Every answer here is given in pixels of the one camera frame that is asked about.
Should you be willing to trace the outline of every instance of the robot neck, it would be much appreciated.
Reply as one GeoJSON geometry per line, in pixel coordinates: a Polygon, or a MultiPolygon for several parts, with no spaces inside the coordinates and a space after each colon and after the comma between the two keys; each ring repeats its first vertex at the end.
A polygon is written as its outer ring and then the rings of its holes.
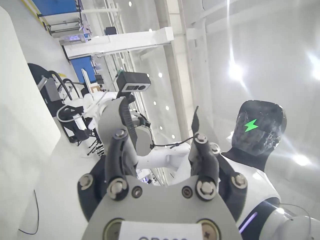
{"type": "Polygon", "coordinates": [[[254,156],[236,147],[232,147],[228,152],[223,152],[221,154],[232,161],[254,167],[265,172],[266,162],[270,153],[271,151],[266,151],[260,155],[254,156]]]}

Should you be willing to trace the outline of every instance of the label sticker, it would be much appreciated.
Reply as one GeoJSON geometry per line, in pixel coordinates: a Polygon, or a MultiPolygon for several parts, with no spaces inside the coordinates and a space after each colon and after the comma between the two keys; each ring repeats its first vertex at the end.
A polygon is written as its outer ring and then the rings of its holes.
{"type": "Polygon", "coordinates": [[[119,240],[199,240],[201,224],[146,223],[123,221],[119,240]]]}

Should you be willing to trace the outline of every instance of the green lightning bolt icon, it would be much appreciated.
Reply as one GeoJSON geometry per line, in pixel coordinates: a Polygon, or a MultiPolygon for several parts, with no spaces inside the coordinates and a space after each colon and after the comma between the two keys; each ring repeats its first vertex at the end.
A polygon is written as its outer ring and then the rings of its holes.
{"type": "Polygon", "coordinates": [[[244,125],[245,127],[247,127],[247,130],[245,132],[248,132],[248,131],[258,127],[257,125],[255,125],[255,121],[257,121],[257,119],[254,119],[254,120],[252,120],[249,123],[244,125]]]}

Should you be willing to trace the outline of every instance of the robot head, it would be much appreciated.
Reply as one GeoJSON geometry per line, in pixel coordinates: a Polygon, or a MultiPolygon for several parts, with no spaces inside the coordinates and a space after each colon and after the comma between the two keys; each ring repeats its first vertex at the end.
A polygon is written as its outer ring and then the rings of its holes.
{"type": "Polygon", "coordinates": [[[258,156],[272,152],[287,126],[283,108],[275,103],[249,100],[241,105],[232,147],[258,156]]]}

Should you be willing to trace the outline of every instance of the purple led light strip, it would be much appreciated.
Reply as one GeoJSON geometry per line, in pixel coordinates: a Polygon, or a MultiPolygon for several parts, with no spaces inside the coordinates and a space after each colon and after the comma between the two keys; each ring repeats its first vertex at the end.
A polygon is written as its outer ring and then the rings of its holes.
{"type": "Polygon", "coordinates": [[[250,218],[244,223],[244,225],[239,229],[239,233],[242,233],[243,230],[248,226],[248,224],[257,216],[257,212],[250,216],[250,218]]]}

